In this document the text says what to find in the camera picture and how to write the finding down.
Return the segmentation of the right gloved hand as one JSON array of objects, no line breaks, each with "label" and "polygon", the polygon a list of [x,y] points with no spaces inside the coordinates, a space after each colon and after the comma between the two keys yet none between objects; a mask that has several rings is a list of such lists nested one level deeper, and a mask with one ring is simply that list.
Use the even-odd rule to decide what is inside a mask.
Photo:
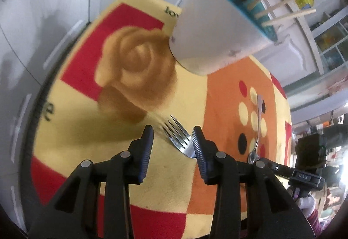
[{"label": "right gloved hand", "polygon": [[295,203],[306,218],[312,215],[316,207],[316,199],[311,194],[309,194],[307,197],[297,198]]}]

